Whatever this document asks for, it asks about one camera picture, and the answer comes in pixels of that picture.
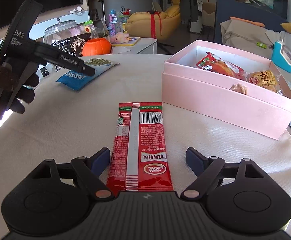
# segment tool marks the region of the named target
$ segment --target stuffed bunny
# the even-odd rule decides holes
[[[129,40],[127,39],[127,37],[129,36],[130,36],[129,33],[119,32],[115,36],[111,36],[110,40],[111,40],[111,43],[117,43],[117,44],[128,43]]]

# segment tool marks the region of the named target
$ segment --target yellow sofa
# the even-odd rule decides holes
[[[159,16],[154,15],[156,39],[166,40],[180,25],[180,0],[172,0],[173,5],[165,12],[160,13],[162,31],[160,33]],[[147,12],[137,12],[130,16],[125,24],[125,30],[131,36],[151,38],[151,14]]]

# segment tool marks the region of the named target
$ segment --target red snack packet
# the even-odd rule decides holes
[[[205,56],[197,63],[197,67],[222,75],[245,80],[243,75],[246,74],[246,72],[242,68],[212,54],[211,52],[207,52],[207,56]]]
[[[107,186],[119,191],[173,191],[162,103],[121,103]]]

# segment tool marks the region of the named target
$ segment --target beige chair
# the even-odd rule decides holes
[[[152,10],[157,12],[163,12],[158,2],[152,2]]]
[[[215,23],[215,3],[208,3],[204,2],[202,4],[202,28],[199,35],[199,38],[202,34],[202,31],[204,28],[208,28],[209,32],[207,34],[207,39],[209,40],[209,35],[211,29],[214,29],[214,23]]]

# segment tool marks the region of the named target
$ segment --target orange pumpkin container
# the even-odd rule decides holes
[[[83,56],[110,54],[112,51],[111,43],[105,38],[92,39],[86,42],[83,47]]]

